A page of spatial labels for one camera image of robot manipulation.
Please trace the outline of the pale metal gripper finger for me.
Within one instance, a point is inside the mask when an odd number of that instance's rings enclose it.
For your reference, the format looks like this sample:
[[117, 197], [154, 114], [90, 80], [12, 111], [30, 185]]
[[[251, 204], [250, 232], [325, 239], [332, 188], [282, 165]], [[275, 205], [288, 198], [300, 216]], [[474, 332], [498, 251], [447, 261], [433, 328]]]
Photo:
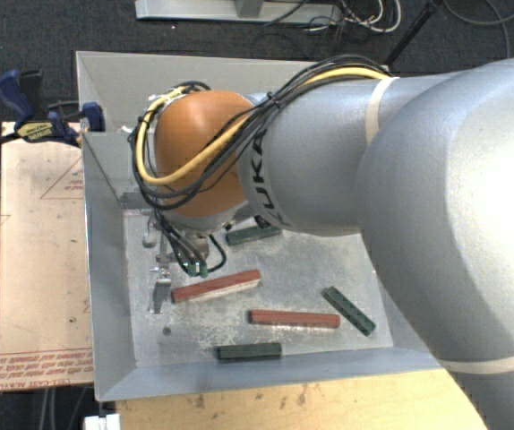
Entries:
[[163, 306], [171, 293], [172, 280], [168, 268], [162, 267], [155, 271], [153, 286], [150, 291], [149, 312], [162, 314]]
[[153, 248], [157, 245], [159, 239], [158, 221], [154, 216], [149, 216], [142, 235], [141, 244], [144, 248]]

